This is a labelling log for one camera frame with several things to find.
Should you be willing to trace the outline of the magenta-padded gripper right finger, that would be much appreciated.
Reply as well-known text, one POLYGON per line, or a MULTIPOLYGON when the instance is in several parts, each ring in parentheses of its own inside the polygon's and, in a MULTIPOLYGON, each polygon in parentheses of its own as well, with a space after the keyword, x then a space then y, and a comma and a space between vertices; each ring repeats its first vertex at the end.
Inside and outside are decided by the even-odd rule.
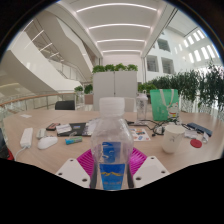
POLYGON ((147 157, 143 152, 134 148, 128 170, 128 186, 140 188, 169 175, 168 170, 156 156, 147 157))

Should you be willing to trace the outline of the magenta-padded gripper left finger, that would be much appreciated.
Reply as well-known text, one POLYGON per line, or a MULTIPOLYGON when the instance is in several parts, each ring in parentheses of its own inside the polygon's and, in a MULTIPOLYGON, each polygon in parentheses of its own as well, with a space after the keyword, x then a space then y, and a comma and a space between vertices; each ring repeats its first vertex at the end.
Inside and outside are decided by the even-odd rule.
POLYGON ((81 187, 90 188, 93 172, 93 156, 91 150, 87 150, 77 159, 69 158, 56 175, 81 187))

